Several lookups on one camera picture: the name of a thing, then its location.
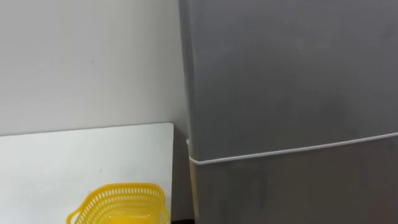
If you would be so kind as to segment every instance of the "white wall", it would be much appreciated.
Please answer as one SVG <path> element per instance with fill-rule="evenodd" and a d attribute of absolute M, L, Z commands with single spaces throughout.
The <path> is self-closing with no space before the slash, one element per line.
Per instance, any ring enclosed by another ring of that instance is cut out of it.
<path fill-rule="evenodd" d="M 176 0 L 2 0 L 0 135 L 161 121 L 186 133 L 182 63 Z"/>

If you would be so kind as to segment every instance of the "gray refrigerator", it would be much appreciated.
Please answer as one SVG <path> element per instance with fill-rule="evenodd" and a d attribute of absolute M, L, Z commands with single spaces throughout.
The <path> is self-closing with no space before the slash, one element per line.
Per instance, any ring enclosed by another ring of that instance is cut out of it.
<path fill-rule="evenodd" d="M 197 223 L 398 223 L 398 1 L 179 7 Z"/>

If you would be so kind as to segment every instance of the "refrigerator door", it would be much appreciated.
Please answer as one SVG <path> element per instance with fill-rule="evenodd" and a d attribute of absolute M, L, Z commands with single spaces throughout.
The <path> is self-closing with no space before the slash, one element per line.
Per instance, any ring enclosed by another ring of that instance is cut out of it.
<path fill-rule="evenodd" d="M 197 161 L 398 131 L 398 1 L 181 0 Z"/>

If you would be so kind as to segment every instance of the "freezer door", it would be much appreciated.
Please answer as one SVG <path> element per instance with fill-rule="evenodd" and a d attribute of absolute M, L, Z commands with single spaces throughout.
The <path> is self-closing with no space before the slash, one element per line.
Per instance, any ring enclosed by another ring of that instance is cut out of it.
<path fill-rule="evenodd" d="M 196 166 L 197 224 L 396 224 L 398 138 Z"/>
<path fill-rule="evenodd" d="M 181 0 L 198 161 L 398 131 L 398 1 Z"/>

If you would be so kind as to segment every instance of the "yellow basket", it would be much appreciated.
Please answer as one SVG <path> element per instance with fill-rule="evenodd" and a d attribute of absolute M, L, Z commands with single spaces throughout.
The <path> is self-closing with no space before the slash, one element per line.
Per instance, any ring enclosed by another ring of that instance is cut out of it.
<path fill-rule="evenodd" d="M 164 224 L 169 212 L 155 184 L 108 184 L 90 193 L 67 218 L 71 224 Z"/>

